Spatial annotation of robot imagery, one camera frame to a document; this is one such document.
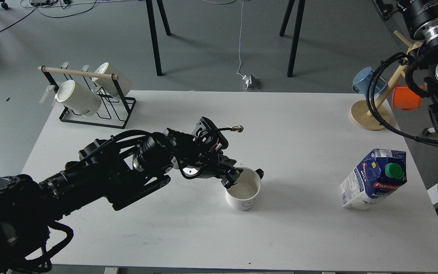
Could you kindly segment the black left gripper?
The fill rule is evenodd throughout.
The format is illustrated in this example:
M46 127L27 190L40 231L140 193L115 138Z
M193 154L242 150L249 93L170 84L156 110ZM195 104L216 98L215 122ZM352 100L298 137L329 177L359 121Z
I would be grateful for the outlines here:
M168 158L164 170L177 169L187 179L214 177L230 189L243 169L235 167L237 161L222 152L229 145L222 133L227 130L229 127L218 128L206 117L200 118L191 134L166 128Z

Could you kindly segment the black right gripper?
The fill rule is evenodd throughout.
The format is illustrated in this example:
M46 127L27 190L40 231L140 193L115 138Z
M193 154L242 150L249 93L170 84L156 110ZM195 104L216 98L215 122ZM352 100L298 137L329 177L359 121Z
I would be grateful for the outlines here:
M400 11L413 40L438 37L438 0L398 0L397 7L383 0L374 0L373 4L383 21L388 21Z

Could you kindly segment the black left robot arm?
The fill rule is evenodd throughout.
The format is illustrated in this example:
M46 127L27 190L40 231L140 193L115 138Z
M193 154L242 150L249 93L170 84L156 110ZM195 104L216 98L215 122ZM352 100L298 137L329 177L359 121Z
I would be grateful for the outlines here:
M185 179L218 178L228 189L244 169L224 155L224 131L202 117L191 134L128 130L96 139L79 151L79 160L35 182L29 175L0 177L0 274L14 269L43 273L51 258L73 238L73 229L59 222L100 198L121 210L167 185L172 169Z

